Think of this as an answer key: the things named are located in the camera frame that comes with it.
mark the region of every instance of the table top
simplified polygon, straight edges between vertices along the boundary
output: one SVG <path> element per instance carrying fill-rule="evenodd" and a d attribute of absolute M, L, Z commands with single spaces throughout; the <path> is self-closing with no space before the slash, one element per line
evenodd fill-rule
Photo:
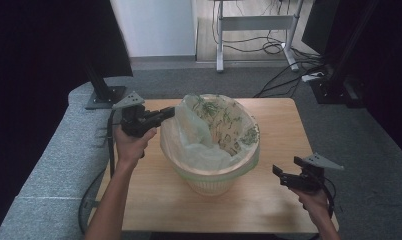
<path fill-rule="evenodd" d="M 218 197 L 195 193 L 173 170 L 160 148 L 157 134 L 145 150 L 129 185 L 123 230 L 165 232 L 317 232 L 298 197 L 281 186 L 273 164 L 283 171 L 300 173 L 294 156 L 312 154 L 297 108 L 292 99 L 236 99 L 257 120 L 260 128 L 260 160 L 232 188 Z M 179 104 L 178 99 L 146 100 L 145 107 L 159 110 Z M 103 177 L 97 200 L 110 180 Z M 336 217 L 333 222 L 338 229 Z"/>

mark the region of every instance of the white wall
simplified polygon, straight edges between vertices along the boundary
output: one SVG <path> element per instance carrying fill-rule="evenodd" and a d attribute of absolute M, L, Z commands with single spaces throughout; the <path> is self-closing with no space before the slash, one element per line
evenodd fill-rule
<path fill-rule="evenodd" d="M 195 0 L 110 1 L 129 57 L 195 55 Z"/>

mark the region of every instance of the plastic bag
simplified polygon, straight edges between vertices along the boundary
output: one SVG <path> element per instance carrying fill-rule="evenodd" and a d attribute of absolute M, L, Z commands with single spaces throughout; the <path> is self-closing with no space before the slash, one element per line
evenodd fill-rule
<path fill-rule="evenodd" d="M 247 158 L 258 161 L 256 121 L 222 95 L 185 96 L 175 117 L 162 123 L 160 138 L 166 157 L 189 172 L 214 175 L 241 167 Z"/>

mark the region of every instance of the floor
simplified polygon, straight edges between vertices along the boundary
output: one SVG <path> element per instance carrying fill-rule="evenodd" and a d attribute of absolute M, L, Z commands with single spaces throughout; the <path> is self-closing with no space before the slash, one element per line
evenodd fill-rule
<path fill-rule="evenodd" d="M 216 59 L 216 19 L 219 3 L 214 1 L 196 0 L 198 12 L 198 34 L 197 34 L 197 61 L 211 62 Z M 266 16 L 266 15 L 293 15 L 296 12 L 298 1 L 291 0 L 237 0 L 224 1 L 224 16 Z M 302 41 L 302 34 L 310 14 L 313 0 L 306 0 L 303 3 L 297 29 L 293 39 L 293 47 L 307 53 L 315 53 L 314 50 L 305 45 Z M 285 30 L 272 30 L 269 37 L 279 41 L 285 41 Z M 261 31 L 228 31 L 224 32 L 224 45 L 238 48 L 238 50 L 226 47 L 224 49 L 224 60 L 232 61 L 271 61 L 284 60 L 285 55 L 280 52 L 277 54 L 267 54 L 262 50 L 263 45 L 267 43 L 265 39 L 268 36 L 268 30 Z M 251 41 L 230 43 L 229 41 L 241 41 L 246 39 L 258 38 Z M 276 52 L 279 49 L 268 48 L 269 52 Z"/>

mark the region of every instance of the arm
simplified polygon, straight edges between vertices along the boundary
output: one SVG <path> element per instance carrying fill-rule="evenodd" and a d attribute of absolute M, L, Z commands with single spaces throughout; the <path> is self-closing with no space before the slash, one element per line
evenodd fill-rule
<path fill-rule="evenodd" d="M 300 197 L 299 201 L 304 204 L 311 221 L 316 225 L 319 230 L 319 235 L 323 240 L 341 239 L 329 217 L 328 199 L 322 190 L 314 194 L 305 193 L 296 189 L 290 190 Z"/>
<path fill-rule="evenodd" d="M 156 133 L 153 128 L 142 138 L 134 138 L 127 136 L 120 127 L 116 129 L 116 171 L 89 224 L 85 239 L 120 239 L 130 177 L 148 141 Z"/>

